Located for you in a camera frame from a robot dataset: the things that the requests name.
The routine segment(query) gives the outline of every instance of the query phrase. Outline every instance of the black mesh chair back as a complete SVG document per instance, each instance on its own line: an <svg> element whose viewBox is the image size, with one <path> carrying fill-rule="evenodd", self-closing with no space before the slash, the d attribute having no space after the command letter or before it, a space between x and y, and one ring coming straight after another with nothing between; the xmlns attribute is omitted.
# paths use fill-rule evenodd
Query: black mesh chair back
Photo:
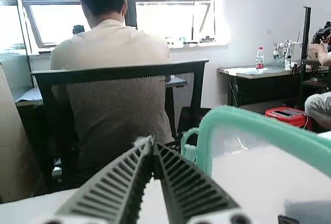
<svg viewBox="0 0 331 224"><path fill-rule="evenodd" d="M183 107L198 126L205 62L34 73L63 168L93 176L138 137L173 144Z"/></svg>

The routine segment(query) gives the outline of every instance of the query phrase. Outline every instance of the cardboard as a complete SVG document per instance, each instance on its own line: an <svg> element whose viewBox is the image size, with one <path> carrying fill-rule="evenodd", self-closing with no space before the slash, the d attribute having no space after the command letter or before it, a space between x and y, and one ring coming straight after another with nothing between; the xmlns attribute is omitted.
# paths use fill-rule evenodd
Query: cardboard
<svg viewBox="0 0 331 224"><path fill-rule="evenodd" d="M30 197L40 177L0 63L0 202Z"/></svg>

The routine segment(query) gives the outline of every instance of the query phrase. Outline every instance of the mint green handle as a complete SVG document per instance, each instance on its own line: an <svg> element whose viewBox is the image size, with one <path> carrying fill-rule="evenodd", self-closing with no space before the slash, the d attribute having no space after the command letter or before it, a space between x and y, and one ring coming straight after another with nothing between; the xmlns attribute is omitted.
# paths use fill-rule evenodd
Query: mint green handle
<svg viewBox="0 0 331 224"><path fill-rule="evenodd" d="M196 164L211 175L212 134L217 126L235 127L265 138L270 144L292 154L331 177L331 141L315 133L229 106L215 108L200 123Z"/></svg>
<svg viewBox="0 0 331 224"><path fill-rule="evenodd" d="M182 150L181 155L191 162L195 162L195 159L197 157L197 147L193 145L188 145L186 144L186 142L191 135L197 134L199 134L199 129L192 128L183 135L182 140L180 141L180 148Z"/></svg>

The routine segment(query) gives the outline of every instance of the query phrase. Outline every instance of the person's hand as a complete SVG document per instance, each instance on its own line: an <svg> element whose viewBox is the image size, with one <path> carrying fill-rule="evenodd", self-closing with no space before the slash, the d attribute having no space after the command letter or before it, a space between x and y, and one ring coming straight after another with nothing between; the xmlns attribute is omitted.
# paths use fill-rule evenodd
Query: person's hand
<svg viewBox="0 0 331 224"><path fill-rule="evenodd" d="M310 49L314 54L319 54L319 53L325 52L323 44L312 44L310 46Z"/></svg>

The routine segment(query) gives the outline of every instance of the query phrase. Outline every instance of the plastic bottle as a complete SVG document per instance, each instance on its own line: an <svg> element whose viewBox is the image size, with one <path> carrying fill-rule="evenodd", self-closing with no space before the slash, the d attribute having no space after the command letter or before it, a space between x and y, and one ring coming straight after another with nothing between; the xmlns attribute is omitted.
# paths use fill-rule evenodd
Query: plastic bottle
<svg viewBox="0 0 331 224"><path fill-rule="evenodd" d="M263 47L260 47L257 54L256 69L263 69L263 67L264 67Z"/></svg>
<svg viewBox="0 0 331 224"><path fill-rule="evenodd" d="M285 70L291 71L291 56L285 58L284 63L285 63Z"/></svg>

